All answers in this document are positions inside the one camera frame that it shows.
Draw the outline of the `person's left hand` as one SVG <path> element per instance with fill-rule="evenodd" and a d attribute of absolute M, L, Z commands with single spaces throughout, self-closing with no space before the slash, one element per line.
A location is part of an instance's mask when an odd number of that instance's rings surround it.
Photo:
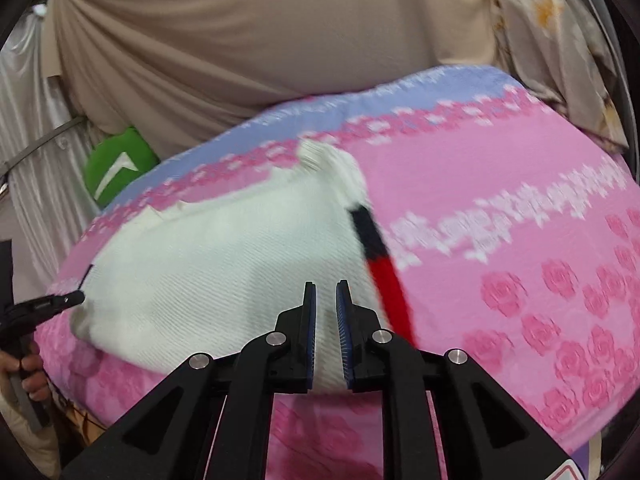
<path fill-rule="evenodd" d="M 11 386 L 10 376 L 23 372 L 22 388 L 35 402 L 48 402 L 51 397 L 47 375 L 43 369 L 43 360 L 40 349 L 35 341 L 32 341 L 29 350 L 23 359 L 19 360 L 9 353 L 0 351 L 1 363 L 1 393 L 2 396 L 14 406 L 17 406 L 17 397 Z"/>

